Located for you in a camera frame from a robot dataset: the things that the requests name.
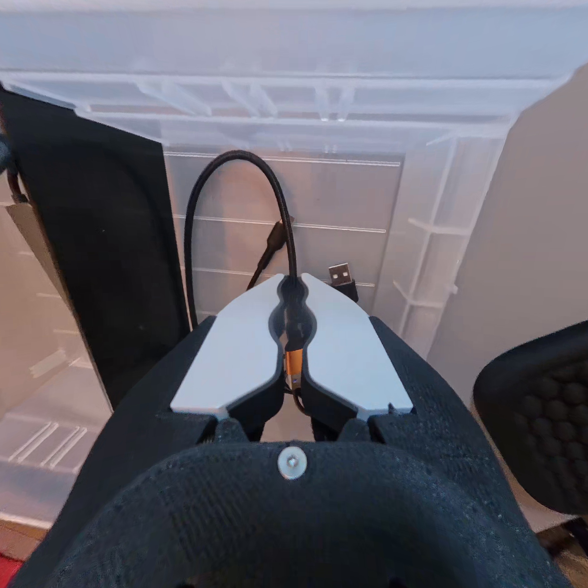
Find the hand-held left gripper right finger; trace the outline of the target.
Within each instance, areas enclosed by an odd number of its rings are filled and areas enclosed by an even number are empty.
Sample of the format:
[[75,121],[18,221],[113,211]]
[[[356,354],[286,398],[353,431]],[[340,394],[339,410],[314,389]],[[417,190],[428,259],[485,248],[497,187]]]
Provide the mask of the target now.
[[304,350],[301,395],[321,422],[405,415],[413,403],[370,316],[352,299],[308,273],[305,307],[312,330]]

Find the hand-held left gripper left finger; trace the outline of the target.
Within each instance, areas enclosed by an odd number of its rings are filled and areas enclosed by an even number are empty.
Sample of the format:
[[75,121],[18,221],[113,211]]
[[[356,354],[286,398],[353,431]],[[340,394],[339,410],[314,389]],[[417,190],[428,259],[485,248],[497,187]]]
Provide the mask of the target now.
[[243,421],[276,414],[284,279],[272,276],[218,313],[171,401],[173,412]]

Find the clear plastic bin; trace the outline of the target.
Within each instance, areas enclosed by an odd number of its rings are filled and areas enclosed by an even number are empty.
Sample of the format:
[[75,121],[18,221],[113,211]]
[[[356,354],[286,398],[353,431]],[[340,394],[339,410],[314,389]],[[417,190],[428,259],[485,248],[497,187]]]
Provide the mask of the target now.
[[[350,262],[424,356],[512,126],[586,63],[587,1],[1,1],[1,87],[162,146],[184,293],[192,186],[253,151],[299,270]],[[24,187],[57,275],[12,293],[21,245],[1,270],[3,361],[27,359],[31,394],[1,421],[1,520],[45,530],[113,407]]]

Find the black clear-bin divider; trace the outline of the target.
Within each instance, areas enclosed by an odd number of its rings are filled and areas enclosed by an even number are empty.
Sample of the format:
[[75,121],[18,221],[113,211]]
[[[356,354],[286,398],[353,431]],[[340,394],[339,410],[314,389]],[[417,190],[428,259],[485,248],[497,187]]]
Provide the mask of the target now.
[[162,146],[3,87],[1,116],[116,408],[189,333]]

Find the black office chair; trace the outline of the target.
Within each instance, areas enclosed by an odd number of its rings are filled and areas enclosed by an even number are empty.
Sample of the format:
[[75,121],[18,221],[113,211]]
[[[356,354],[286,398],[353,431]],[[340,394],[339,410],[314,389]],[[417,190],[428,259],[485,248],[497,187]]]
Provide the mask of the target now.
[[587,515],[587,321],[496,357],[479,373],[473,403],[530,496]]

